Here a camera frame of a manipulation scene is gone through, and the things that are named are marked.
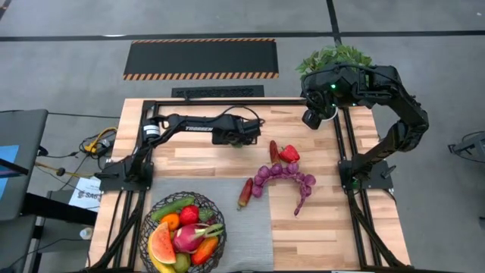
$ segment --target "black floor mat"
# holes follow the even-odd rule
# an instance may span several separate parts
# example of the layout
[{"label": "black floor mat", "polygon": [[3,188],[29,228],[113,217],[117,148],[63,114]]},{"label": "black floor mat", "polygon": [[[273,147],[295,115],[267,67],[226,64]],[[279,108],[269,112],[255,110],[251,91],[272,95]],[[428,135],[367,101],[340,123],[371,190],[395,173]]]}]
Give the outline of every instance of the black floor mat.
[{"label": "black floor mat", "polygon": [[264,87],[256,86],[213,86],[173,88],[172,98],[237,98],[264,97]]},{"label": "black floor mat", "polygon": [[278,78],[274,39],[169,39],[132,43],[125,80]]}]

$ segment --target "watermelon slice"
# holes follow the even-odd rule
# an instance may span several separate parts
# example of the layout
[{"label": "watermelon slice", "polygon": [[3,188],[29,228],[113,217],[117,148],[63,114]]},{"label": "watermelon slice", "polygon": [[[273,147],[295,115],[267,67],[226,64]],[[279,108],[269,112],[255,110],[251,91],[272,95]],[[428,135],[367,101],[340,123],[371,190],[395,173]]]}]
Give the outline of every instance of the watermelon slice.
[{"label": "watermelon slice", "polygon": [[149,242],[151,252],[155,259],[166,265],[174,264],[175,259],[174,245],[170,239],[170,231],[168,229],[168,223],[161,223],[156,230],[152,232]]}]

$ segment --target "white paper sign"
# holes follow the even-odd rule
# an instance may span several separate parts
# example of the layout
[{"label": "white paper sign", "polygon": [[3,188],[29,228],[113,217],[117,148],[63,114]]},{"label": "white paper sign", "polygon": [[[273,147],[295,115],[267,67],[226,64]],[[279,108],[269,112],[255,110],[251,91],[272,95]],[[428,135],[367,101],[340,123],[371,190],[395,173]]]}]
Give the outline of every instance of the white paper sign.
[{"label": "white paper sign", "polygon": [[96,177],[80,178],[70,197],[69,205],[98,212],[101,203],[100,183],[101,181]]}]

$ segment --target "orange and black striped border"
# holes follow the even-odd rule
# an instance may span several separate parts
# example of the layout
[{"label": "orange and black striped border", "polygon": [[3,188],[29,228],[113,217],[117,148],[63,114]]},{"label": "orange and black striped border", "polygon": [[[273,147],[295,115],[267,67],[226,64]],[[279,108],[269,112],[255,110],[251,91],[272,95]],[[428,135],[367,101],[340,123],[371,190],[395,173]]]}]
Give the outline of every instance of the orange and black striped border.
[{"label": "orange and black striped border", "polygon": [[227,38],[227,39],[155,39],[155,40],[137,40],[131,43],[144,42],[274,42],[272,38]]},{"label": "orange and black striped border", "polygon": [[125,74],[123,80],[235,80],[277,79],[274,72]]}]

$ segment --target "purple grape bunch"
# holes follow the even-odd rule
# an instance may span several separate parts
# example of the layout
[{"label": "purple grape bunch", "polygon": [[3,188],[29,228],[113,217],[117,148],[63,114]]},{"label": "purple grape bunch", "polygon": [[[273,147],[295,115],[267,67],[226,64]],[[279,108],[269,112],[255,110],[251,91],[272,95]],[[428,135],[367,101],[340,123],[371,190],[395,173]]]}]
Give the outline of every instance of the purple grape bunch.
[{"label": "purple grape bunch", "polygon": [[263,187],[269,180],[291,178],[300,186],[300,203],[295,209],[295,216],[297,216],[305,199],[311,195],[311,186],[317,183],[317,180],[313,175],[305,175],[298,172],[298,170],[298,163],[289,163],[286,167],[283,167],[280,163],[273,165],[271,168],[261,166],[254,179],[255,184],[252,187],[252,195],[256,198],[261,197],[263,195]]}]

